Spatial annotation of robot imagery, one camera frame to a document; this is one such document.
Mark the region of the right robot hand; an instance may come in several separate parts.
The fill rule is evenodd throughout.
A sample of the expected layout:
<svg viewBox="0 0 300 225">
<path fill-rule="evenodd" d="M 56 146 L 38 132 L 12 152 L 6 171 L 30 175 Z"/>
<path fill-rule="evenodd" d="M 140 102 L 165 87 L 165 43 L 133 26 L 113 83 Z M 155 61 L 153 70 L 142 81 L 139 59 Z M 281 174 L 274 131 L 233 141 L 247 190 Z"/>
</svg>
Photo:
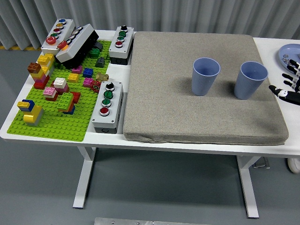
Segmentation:
<svg viewBox="0 0 300 225">
<path fill-rule="evenodd" d="M 291 104 L 300 105 L 300 64 L 290 59 L 286 67 L 295 76 L 283 73 L 282 76 L 288 79 L 288 81 L 284 80 L 284 84 L 290 86 L 294 91 L 283 90 L 274 85 L 270 85 L 269 89 L 279 99 Z"/>
</svg>

